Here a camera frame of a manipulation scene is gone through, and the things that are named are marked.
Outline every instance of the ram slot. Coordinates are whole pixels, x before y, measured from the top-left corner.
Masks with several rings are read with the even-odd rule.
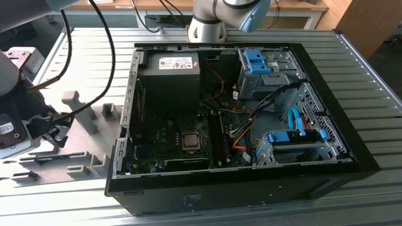
[[[220,115],[212,114],[209,116],[209,127],[210,127],[210,138],[212,138],[212,147],[213,147],[213,157],[214,165],[222,166],[226,164],[226,154],[225,154],[225,137],[221,127],[221,118]]]

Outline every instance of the motherboard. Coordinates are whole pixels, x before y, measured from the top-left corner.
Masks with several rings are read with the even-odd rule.
[[[137,134],[132,173],[238,167],[233,151],[232,113],[201,109],[198,114],[148,115]]]

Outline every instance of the case label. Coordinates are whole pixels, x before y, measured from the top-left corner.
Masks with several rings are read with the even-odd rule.
[[[160,70],[193,69],[192,57],[164,57],[160,59]]]
[[[0,135],[9,134],[13,131],[14,131],[14,126],[11,122],[0,125]]]

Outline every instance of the wooden desk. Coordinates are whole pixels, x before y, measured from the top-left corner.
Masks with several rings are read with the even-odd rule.
[[[170,2],[178,7],[185,15],[193,15],[193,0],[170,0]],[[136,0],[140,16],[146,21],[146,16],[169,15],[168,10],[161,4],[160,0]],[[133,6],[129,0],[115,0],[110,4],[99,4],[99,8],[107,15],[133,15]],[[173,13],[180,15],[174,8],[168,4]],[[281,17],[308,17],[305,29],[316,29],[322,14],[329,10],[328,5],[322,0],[318,0],[316,5],[306,3],[305,0],[281,0]],[[268,12],[269,17],[276,16],[277,4],[274,3]],[[87,0],[81,0],[77,4],[66,9],[67,14],[94,14],[93,6],[87,3]]]
[[[114,3],[99,4],[98,7],[102,11],[103,10],[133,10],[132,1],[129,0],[115,0]],[[94,10],[94,8],[93,5],[89,4],[89,0],[79,0],[77,4],[73,4],[66,9],[66,11],[70,10]]]

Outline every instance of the white sticker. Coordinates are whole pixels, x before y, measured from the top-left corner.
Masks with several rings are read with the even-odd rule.
[[[164,57],[160,59],[160,70],[192,69],[192,57]]]
[[[236,100],[240,99],[240,93],[238,93],[237,91],[233,92],[233,98],[234,98]]]
[[[244,158],[245,158],[245,160],[246,160],[248,162],[250,162],[252,157],[250,157],[250,155],[249,155],[246,152],[244,152]]]
[[[269,65],[269,67],[278,67],[278,63],[277,62],[269,62],[268,65]]]
[[[133,6],[115,6],[117,8],[133,8]]]
[[[9,134],[13,131],[14,131],[14,126],[11,122],[0,125],[0,135]]]

